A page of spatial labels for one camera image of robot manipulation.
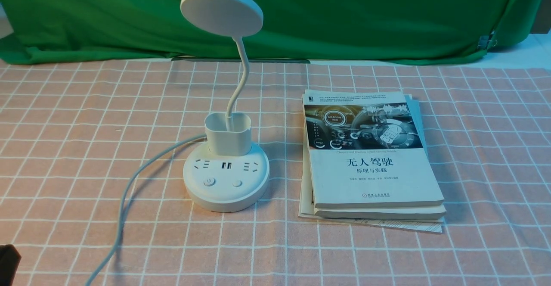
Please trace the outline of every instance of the green backdrop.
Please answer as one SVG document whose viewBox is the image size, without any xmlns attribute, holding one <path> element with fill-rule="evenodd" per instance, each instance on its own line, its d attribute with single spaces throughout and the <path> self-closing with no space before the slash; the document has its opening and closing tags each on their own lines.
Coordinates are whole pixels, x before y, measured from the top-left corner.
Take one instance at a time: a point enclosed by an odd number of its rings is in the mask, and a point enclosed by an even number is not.
<svg viewBox="0 0 551 286">
<path fill-rule="evenodd" d="M 231 39 L 187 23 L 180 0 L 0 0 L 15 33 L 0 40 L 11 64 L 123 58 L 238 58 Z M 252 58 L 471 62 L 490 43 L 529 34 L 541 0 L 255 0 L 264 28 L 245 39 Z"/>
</svg>

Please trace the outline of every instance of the white pen holder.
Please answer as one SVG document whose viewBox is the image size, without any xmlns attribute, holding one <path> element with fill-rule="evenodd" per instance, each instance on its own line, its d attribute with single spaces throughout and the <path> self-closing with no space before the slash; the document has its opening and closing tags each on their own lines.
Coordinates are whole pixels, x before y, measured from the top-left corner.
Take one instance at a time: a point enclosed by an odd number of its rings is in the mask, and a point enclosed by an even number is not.
<svg viewBox="0 0 551 286">
<path fill-rule="evenodd" d="M 210 152 L 218 156 L 240 157 L 252 145 L 251 119 L 245 113 L 233 113 L 233 131 L 226 130 L 225 113 L 212 113 L 205 118 L 205 132 Z"/>
</svg>

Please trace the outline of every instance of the electrical outlet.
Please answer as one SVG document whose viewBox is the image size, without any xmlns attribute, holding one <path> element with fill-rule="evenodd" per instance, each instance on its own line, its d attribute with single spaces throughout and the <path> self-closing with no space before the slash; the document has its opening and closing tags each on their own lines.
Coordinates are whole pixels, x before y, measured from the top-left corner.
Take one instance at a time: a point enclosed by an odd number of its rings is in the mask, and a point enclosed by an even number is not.
<svg viewBox="0 0 551 286">
<path fill-rule="evenodd" d="M 268 175 L 268 157 L 255 143 L 240 157 L 214 155 L 203 143 L 183 167 L 191 199 L 213 211 L 238 211 L 254 204 L 268 187 Z"/>
</svg>

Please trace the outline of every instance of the grid pattern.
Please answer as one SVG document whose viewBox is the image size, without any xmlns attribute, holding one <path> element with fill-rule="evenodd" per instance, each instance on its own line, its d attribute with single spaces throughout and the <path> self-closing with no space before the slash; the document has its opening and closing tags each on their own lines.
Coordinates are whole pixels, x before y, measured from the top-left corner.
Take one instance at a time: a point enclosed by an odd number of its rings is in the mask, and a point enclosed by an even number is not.
<svg viewBox="0 0 551 286">
<path fill-rule="evenodd" d="M 0 243 L 23 285 L 83 285 L 145 160 L 224 111 L 239 64 L 0 64 Z M 445 233 L 297 217 L 306 88 L 421 101 Z M 543 69 L 253 64 L 236 105 L 270 158 L 253 207 L 204 211 L 184 148 L 132 189 L 124 247 L 94 285 L 551 285 L 551 74 Z"/>
</svg>

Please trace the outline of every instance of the desk lamp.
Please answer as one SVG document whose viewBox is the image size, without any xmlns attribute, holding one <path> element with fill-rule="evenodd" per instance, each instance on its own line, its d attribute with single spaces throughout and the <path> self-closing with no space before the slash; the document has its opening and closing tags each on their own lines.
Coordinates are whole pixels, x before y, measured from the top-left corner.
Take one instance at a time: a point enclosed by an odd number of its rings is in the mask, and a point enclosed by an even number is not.
<svg viewBox="0 0 551 286">
<path fill-rule="evenodd" d="M 268 187 L 268 157 L 251 140 L 251 119 L 233 112 L 249 74 L 242 38 L 260 31 L 264 16 L 253 0 L 182 0 L 180 10 L 195 27 L 232 37 L 243 64 L 226 113 L 205 118 L 207 141 L 191 152 L 183 167 L 184 184 L 196 204 L 218 212 L 239 211 L 254 204 Z"/>
</svg>

